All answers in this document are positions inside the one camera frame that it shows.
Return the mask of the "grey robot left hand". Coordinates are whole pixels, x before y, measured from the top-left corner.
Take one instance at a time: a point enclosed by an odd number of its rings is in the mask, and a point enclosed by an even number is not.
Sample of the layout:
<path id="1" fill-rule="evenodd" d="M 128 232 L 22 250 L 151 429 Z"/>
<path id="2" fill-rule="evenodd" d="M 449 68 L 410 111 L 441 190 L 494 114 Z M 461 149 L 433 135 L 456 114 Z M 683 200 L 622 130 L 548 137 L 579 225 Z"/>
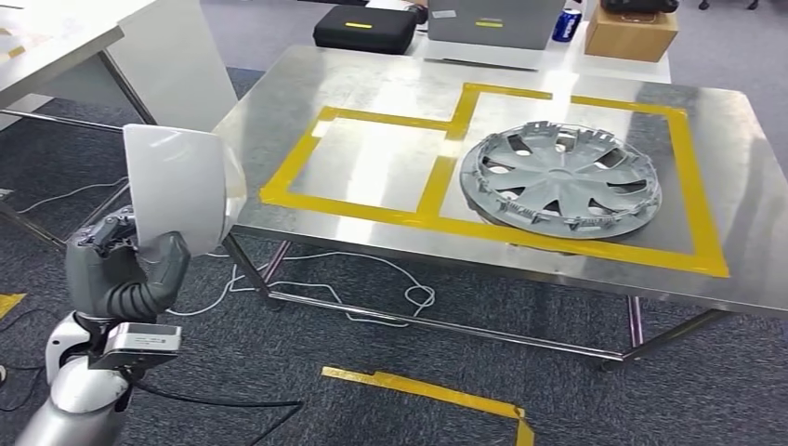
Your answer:
<path id="1" fill-rule="evenodd" d="M 93 318 L 154 322 L 177 300 L 191 255 L 177 231 L 158 238 L 151 273 L 138 263 L 131 206 L 80 228 L 67 241 L 65 270 L 74 309 Z"/>

